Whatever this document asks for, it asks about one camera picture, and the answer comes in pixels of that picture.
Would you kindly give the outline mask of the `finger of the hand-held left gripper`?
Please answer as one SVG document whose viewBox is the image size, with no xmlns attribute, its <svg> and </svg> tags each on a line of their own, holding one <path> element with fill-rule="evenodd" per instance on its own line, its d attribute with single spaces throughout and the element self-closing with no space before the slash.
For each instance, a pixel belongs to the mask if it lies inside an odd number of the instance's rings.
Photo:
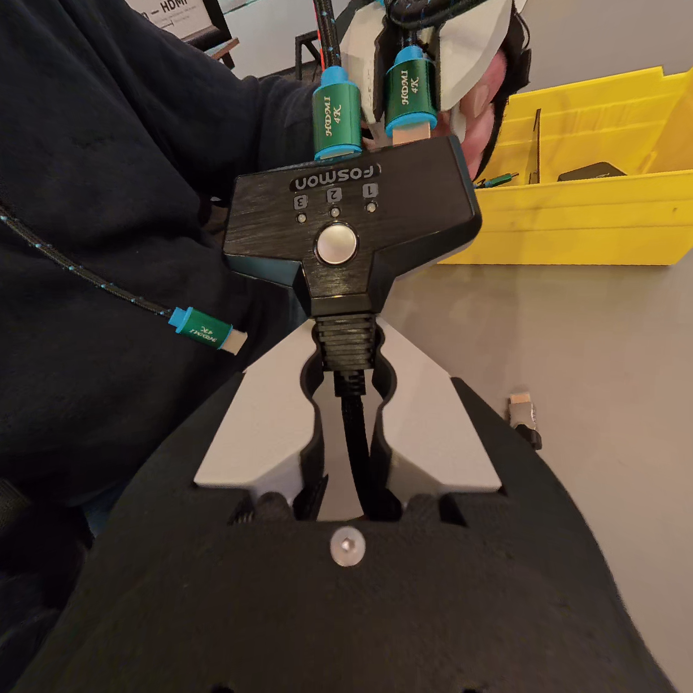
<svg viewBox="0 0 693 693">
<path fill-rule="evenodd" d="M 507 35 L 513 1 L 485 1 L 438 33 L 438 110 L 451 110 L 481 80 Z"/>
<path fill-rule="evenodd" d="M 392 35 L 379 1 L 349 1 L 341 13 L 341 61 L 360 94 L 362 123 L 376 126 L 385 112 L 385 77 Z"/>
</svg>

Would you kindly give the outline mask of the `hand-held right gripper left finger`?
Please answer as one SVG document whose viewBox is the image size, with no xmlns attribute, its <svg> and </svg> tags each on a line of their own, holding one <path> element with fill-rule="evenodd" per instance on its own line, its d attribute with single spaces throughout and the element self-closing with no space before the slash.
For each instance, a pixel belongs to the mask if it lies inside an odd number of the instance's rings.
<svg viewBox="0 0 693 693">
<path fill-rule="evenodd" d="M 203 488 L 240 489 L 253 501 L 278 493 L 299 520 L 315 520 L 326 488 L 322 418 L 314 395 L 324 381 L 309 319 L 243 374 L 197 470 Z"/>
</svg>

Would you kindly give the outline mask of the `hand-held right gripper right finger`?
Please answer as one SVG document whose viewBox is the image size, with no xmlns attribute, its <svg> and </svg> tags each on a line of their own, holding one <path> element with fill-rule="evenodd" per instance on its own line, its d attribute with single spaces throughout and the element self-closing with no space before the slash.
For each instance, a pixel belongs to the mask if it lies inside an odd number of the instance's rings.
<svg viewBox="0 0 693 693">
<path fill-rule="evenodd" d="M 371 439 L 376 487 L 401 510 L 417 496 L 500 490 L 451 375 L 384 319 L 376 326 L 372 384 L 382 400 Z"/>
</svg>

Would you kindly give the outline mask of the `blue-flecked HDMI cable green plugs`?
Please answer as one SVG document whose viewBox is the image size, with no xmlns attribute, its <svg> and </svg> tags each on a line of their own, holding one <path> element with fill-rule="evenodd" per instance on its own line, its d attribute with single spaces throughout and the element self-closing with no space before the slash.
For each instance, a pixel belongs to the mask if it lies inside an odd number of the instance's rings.
<svg viewBox="0 0 693 693">
<path fill-rule="evenodd" d="M 437 127 L 434 95 L 435 61 L 420 41 L 426 30 L 439 30 L 448 20 L 480 5 L 480 1 L 383 1 L 385 28 L 394 30 L 399 50 L 384 77 L 385 135 L 393 146 L 431 137 Z"/>
<path fill-rule="evenodd" d="M 331 1 L 314 1 L 318 38 L 321 44 L 323 72 L 320 86 L 313 94 L 313 135 L 315 159 L 326 160 L 346 154 L 359 154 L 361 148 L 360 94 L 341 66 L 336 21 Z M 29 247 L 78 276 L 92 286 L 150 313 L 166 318 L 177 334 L 183 334 L 214 347 L 237 354 L 246 334 L 230 324 L 190 306 L 169 309 L 136 296 L 108 282 L 84 266 L 74 263 L 55 247 L 39 238 L 19 219 L 1 208 L 1 221 Z"/>
</svg>

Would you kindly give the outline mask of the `black HDMI switch box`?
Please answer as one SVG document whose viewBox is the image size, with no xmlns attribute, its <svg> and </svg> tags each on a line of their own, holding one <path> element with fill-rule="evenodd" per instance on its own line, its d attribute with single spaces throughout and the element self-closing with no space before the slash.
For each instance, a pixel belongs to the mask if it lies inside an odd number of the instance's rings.
<svg viewBox="0 0 693 693">
<path fill-rule="evenodd" d="M 223 252 L 239 274 L 293 288 L 309 317 L 377 315 L 397 279 L 468 247 L 480 228 L 448 136 L 240 176 Z"/>
</svg>

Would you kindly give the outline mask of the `yellow plastic bin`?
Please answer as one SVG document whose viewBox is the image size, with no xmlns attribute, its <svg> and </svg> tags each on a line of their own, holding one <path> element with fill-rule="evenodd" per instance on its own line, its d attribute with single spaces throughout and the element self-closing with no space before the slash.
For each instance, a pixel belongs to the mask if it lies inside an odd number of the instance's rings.
<svg viewBox="0 0 693 693">
<path fill-rule="evenodd" d="M 558 182 L 608 161 L 627 175 Z M 692 70 L 661 67 L 512 96 L 481 175 L 483 224 L 443 264 L 673 265 L 692 248 Z"/>
</svg>

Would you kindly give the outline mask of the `person's left forearm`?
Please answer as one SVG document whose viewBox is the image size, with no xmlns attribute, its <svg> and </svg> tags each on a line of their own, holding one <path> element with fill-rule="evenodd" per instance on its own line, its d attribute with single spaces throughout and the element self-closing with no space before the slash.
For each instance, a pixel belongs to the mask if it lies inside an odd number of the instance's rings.
<svg viewBox="0 0 693 693">
<path fill-rule="evenodd" d="M 276 75 L 241 79 L 221 67 L 212 85 L 200 145 L 205 186 L 212 196 L 230 195 L 241 175 L 313 159 L 316 84 Z"/>
</svg>

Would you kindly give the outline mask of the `person's left hand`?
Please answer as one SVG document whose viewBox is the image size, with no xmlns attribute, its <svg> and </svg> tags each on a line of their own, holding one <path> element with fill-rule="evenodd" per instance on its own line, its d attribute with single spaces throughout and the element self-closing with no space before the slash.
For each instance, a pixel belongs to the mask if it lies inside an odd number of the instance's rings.
<svg viewBox="0 0 693 693">
<path fill-rule="evenodd" d="M 470 178 L 477 177 L 495 121 L 492 104 L 502 86 L 507 59 L 502 50 L 493 57 L 489 67 L 474 87 L 450 110 L 450 129 L 459 139 Z"/>
</svg>

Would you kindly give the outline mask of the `small black adapter box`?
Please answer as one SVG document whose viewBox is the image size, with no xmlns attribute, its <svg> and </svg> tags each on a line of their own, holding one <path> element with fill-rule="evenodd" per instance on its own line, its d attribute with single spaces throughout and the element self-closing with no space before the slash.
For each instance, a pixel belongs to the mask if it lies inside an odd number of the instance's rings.
<svg viewBox="0 0 693 693">
<path fill-rule="evenodd" d="M 618 178 L 626 175 L 627 174 L 623 170 L 617 168 L 608 161 L 598 161 L 561 173 L 557 181 L 572 182 L 586 179 Z"/>
</svg>

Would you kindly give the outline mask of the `black framed marker sign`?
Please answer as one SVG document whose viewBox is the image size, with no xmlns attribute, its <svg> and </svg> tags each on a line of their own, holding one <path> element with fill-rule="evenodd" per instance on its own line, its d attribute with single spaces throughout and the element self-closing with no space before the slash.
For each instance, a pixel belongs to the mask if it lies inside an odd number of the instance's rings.
<svg viewBox="0 0 693 693">
<path fill-rule="evenodd" d="M 127 1 L 137 13 L 161 30 L 207 54 L 229 69 L 238 38 L 231 36 L 219 1 Z"/>
</svg>

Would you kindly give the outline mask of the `person's dark sweater torso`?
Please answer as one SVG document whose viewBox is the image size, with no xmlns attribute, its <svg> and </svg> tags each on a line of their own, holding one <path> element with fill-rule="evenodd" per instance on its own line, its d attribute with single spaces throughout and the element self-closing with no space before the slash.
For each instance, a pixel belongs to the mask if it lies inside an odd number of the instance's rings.
<svg viewBox="0 0 693 693">
<path fill-rule="evenodd" d="M 200 220 L 221 67 L 124 1 L 1 2 L 1 207 L 119 288 L 246 334 L 237 354 L 177 334 L 1 222 L 2 692 L 142 465 L 306 319 L 289 290 L 232 272 Z"/>
</svg>

